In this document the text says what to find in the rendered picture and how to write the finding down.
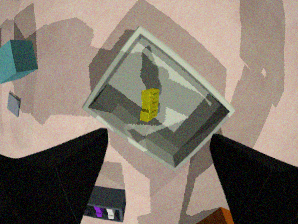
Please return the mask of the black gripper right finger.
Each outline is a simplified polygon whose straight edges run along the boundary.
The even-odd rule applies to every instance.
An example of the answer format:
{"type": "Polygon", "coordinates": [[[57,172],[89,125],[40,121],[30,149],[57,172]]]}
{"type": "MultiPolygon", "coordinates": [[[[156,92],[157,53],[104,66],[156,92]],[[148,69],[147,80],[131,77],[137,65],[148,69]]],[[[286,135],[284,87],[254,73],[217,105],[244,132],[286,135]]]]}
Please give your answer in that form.
{"type": "Polygon", "coordinates": [[[233,224],[293,224],[298,167],[213,133],[209,144],[233,224]]]}

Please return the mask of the teal cube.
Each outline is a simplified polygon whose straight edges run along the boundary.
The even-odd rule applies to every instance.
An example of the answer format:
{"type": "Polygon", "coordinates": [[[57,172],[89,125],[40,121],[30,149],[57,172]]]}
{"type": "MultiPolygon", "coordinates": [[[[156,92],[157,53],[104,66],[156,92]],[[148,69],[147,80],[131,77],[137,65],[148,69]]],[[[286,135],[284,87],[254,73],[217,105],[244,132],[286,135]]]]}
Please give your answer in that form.
{"type": "Polygon", "coordinates": [[[37,69],[31,40],[9,40],[0,47],[0,84],[21,79],[37,69]]]}

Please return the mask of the yellow fuse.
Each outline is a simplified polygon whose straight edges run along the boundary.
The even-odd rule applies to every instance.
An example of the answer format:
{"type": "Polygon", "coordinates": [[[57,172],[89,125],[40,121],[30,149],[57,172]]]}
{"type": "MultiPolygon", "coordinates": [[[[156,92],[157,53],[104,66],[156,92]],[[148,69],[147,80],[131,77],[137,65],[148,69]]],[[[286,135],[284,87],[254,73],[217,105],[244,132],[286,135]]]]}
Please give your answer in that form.
{"type": "Polygon", "coordinates": [[[145,123],[148,123],[148,121],[154,119],[154,117],[157,116],[157,113],[160,113],[158,95],[161,95],[161,87],[144,89],[144,91],[142,91],[140,121],[145,121],[145,123]]]}

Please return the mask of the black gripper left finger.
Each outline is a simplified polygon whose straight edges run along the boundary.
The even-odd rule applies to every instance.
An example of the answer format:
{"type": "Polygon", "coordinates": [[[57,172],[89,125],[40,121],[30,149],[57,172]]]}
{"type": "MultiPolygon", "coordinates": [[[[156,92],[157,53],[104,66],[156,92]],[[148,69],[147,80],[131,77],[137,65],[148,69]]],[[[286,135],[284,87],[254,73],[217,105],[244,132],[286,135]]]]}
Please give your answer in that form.
{"type": "Polygon", "coordinates": [[[109,144],[108,128],[21,157],[0,155],[0,198],[23,224],[81,224],[109,144]]]}

